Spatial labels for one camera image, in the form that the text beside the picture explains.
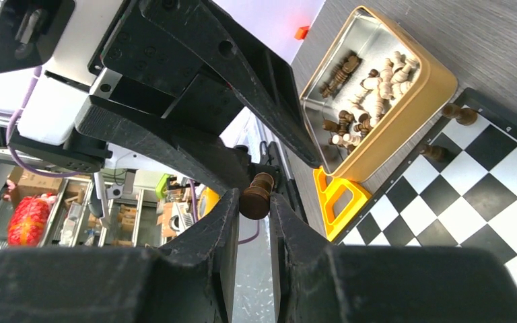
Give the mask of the dark wooden chess piece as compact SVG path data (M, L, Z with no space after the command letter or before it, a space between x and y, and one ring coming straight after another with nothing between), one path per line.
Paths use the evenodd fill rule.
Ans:
M274 184L275 181L270 174L258 173L250 186L243 190L240 195L240 213L251 220L260 220L266 217L270 210L270 196Z

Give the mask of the black white folding chessboard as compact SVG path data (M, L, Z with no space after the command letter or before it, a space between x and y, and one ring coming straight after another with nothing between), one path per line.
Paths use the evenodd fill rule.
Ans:
M517 286L517 117L471 88L456 104L476 121L441 118L423 138L446 157L412 151L335 243L481 248Z

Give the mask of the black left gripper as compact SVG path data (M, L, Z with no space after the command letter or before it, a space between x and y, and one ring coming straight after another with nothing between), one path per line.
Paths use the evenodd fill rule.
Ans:
M243 190L250 160L219 138L243 103L305 164L322 163L291 66L213 1L125 1L96 59L102 71L68 140L14 131L15 150L90 173L112 143L219 194Z

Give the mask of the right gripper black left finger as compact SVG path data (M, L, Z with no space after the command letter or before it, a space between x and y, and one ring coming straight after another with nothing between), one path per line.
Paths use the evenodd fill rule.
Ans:
M240 191L159 248L0 251L0 322L230 322Z

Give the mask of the gold tin box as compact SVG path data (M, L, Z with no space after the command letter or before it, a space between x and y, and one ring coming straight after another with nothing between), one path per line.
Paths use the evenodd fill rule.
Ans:
M367 180L457 87L454 74L398 24L356 7L300 94L322 169Z

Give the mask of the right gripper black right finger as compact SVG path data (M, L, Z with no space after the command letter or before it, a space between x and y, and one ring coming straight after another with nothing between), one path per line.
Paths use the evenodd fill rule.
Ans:
M278 322L517 322L497 258L459 247L344 246L270 199Z

